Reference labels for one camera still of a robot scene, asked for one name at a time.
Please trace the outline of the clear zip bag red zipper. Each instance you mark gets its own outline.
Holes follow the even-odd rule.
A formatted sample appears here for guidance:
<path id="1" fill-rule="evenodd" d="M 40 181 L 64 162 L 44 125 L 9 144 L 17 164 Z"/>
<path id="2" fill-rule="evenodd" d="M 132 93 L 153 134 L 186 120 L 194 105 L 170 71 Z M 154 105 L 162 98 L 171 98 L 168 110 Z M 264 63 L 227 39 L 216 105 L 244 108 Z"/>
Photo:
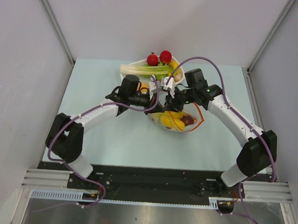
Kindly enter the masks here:
<path id="1" fill-rule="evenodd" d="M 196 103 L 184 105 L 180 112 L 165 111 L 163 113 L 148 114 L 158 127 L 167 131 L 192 132 L 205 121 L 200 107 Z"/>

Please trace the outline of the dark purple passion fruit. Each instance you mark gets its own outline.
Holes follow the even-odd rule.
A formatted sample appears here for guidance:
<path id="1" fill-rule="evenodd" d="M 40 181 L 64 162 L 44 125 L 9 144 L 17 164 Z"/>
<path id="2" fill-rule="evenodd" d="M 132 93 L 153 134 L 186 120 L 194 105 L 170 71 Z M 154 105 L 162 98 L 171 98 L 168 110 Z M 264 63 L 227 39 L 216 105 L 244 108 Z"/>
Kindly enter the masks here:
<path id="1" fill-rule="evenodd" d="M 190 115 L 184 115 L 181 118 L 181 121 L 184 123 L 185 126 L 189 126 L 195 123 L 194 118 L 192 118 Z"/>

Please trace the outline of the green white celery stalk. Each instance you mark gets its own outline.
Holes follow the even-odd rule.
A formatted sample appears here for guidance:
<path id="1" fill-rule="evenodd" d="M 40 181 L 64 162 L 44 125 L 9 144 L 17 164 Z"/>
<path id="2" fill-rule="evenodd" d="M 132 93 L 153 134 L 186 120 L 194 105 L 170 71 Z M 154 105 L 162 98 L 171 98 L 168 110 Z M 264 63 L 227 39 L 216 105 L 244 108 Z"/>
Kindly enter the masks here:
<path id="1" fill-rule="evenodd" d="M 122 75 L 168 75 L 173 72 L 173 68 L 165 65 L 165 66 L 141 66 L 141 65 L 121 65 L 120 73 Z"/>

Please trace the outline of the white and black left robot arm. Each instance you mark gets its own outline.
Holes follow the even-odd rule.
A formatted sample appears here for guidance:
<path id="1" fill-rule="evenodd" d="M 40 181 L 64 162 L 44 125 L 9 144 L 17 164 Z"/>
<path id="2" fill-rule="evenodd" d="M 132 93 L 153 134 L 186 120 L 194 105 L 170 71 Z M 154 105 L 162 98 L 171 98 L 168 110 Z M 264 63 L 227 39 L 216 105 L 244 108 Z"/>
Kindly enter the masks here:
<path id="1" fill-rule="evenodd" d="M 149 87 L 142 93 L 139 78 L 127 75 L 121 85 L 115 87 L 100 104 L 75 116 L 59 113 L 45 141 L 47 158 L 60 162 L 73 173 L 79 174 L 78 182 L 83 188 L 89 189 L 95 186 L 94 168 L 82 155 L 85 133 L 128 109 L 144 113 L 156 109 L 162 86 L 153 75 L 150 79 Z"/>

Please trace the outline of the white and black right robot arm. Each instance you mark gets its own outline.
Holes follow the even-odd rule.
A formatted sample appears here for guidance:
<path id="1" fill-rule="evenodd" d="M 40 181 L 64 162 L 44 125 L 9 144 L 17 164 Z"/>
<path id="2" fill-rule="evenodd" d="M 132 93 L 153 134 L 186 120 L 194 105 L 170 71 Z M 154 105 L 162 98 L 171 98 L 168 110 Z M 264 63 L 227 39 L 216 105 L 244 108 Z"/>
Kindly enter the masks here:
<path id="1" fill-rule="evenodd" d="M 252 124 L 228 100 L 218 85 L 208 85 L 200 69 L 186 72 L 188 88 L 178 90 L 175 81 L 165 77 L 161 88 L 168 92 L 165 110 L 181 110 L 185 104 L 196 103 L 216 116 L 235 136 L 242 150 L 237 160 L 220 176 L 216 193 L 227 197 L 234 191 L 234 185 L 248 180 L 268 166 L 274 167 L 277 160 L 277 136 Z"/>

